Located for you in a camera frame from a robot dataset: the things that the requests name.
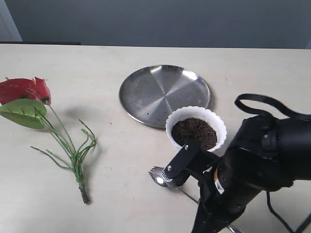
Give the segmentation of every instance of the gray wall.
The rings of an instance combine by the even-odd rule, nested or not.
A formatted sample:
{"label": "gray wall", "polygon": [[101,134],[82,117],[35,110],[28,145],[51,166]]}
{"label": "gray wall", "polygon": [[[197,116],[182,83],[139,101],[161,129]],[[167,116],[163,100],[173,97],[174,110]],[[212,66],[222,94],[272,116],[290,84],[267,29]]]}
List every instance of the gray wall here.
{"label": "gray wall", "polygon": [[24,41],[304,49],[311,0],[6,0]]}

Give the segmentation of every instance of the red flower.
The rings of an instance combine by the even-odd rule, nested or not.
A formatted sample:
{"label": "red flower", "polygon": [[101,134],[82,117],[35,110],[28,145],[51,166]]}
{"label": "red flower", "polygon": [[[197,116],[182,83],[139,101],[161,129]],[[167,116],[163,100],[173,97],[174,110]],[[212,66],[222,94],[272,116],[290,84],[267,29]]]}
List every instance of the red flower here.
{"label": "red flower", "polygon": [[35,79],[8,79],[0,83],[0,103],[6,104],[17,99],[33,99],[43,104],[51,104],[51,93],[45,80]]}

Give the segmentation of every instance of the white cupcake liner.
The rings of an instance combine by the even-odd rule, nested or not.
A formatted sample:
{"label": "white cupcake liner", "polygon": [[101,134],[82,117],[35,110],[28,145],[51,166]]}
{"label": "white cupcake liner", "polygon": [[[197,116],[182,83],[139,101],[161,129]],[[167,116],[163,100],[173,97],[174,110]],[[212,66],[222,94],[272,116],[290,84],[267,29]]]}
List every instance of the white cupcake liner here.
{"label": "white cupcake liner", "polygon": [[169,118],[166,120],[166,133],[176,147],[176,150],[179,151],[182,147],[173,139],[172,128],[177,122],[192,117],[206,121],[216,131],[217,143],[213,148],[209,149],[208,151],[212,152],[219,149],[224,144],[227,138],[227,130],[224,122],[220,119],[219,116],[217,116],[209,109],[197,106],[188,106],[179,108],[176,111],[172,112],[172,114],[169,115]]}

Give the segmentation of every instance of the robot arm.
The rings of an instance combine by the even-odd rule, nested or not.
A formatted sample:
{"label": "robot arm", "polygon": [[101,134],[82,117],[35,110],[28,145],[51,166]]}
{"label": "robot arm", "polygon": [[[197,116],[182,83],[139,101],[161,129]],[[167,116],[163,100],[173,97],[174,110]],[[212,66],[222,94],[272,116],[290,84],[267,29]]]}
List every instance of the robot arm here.
{"label": "robot arm", "polygon": [[[274,118],[240,100],[270,104],[290,118]],[[235,104],[258,116],[243,121],[224,156],[202,152],[192,142],[168,164],[174,169],[164,170],[177,186],[190,175],[198,180],[201,198],[192,233],[219,232],[239,218],[261,191],[278,191],[291,187],[294,180],[311,180],[311,115],[293,112],[261,95],[240,95]]]}

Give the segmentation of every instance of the plant cutting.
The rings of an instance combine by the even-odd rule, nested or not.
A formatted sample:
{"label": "plant cutting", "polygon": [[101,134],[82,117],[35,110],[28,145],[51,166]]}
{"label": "plant cutting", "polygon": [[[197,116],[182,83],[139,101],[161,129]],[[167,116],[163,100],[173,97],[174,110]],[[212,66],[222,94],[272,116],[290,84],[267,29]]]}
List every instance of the plant cutting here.
{"label": "plant cutting", "polygon": [[214,112],[197,106],[177,109],[166,121],[166,133],[177,150],[191,140],[197,140],[201,149],[215,151],[226,140],[224,122]]}
{"label": "plant cutting", "polygon": [[[90,199],[86,192],[83,175],[83,161],[90,149],[95,147],[97,143],[91,129],[79,119],[84,126],[81,131],[86,135],[86,140],[76,149],[64,124],[51,106],[51,93],[44,79],[37,77],[32,80],[7,78],[6,81],[0,83],[0,103],[1,116],[28,128],[38,130],[45,128],[50,132],[69,161],[50,150],[41,150],[33,146],[31,148],[48,156],[60,168],[71,171],[79,184],[83,202],[89,204]],[[66,136],[59,133],[46,118],[47,109],[45,105],[55,115]]]}

